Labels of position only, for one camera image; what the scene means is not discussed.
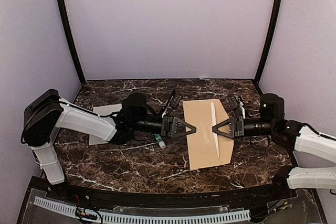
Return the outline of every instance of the sheet of paper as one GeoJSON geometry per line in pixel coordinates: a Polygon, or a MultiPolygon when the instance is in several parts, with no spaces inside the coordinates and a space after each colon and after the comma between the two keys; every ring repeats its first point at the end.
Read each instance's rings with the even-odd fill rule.
{"type": "MultiPolygon", "coordinates": [[[[219,158],[212,132],[211,103],[215,104],[216,121],[229,118],[219,99],[183,101],[184,120],[197,128],[196,133],[187,136],[190,169],[200,169],[229,164],[234,140],[218,135],[219,158]]],[[[229,128],[221,127],[228,132],[229,128]]]]}
{"type": "MultiPolygon", "coordinates": [[[[113,104],[113,105],[106,105],[106,106],[99,106],[93,107],[94,113],[101,114],[101,115],[108,115],[112,112],[117,112],[121,110],[121,103],[120,104],[113,104]]],[[[89,137],[89,145],[95,144],[108,144],[108,142],[101,140],[95,136],[89,137]]]]}

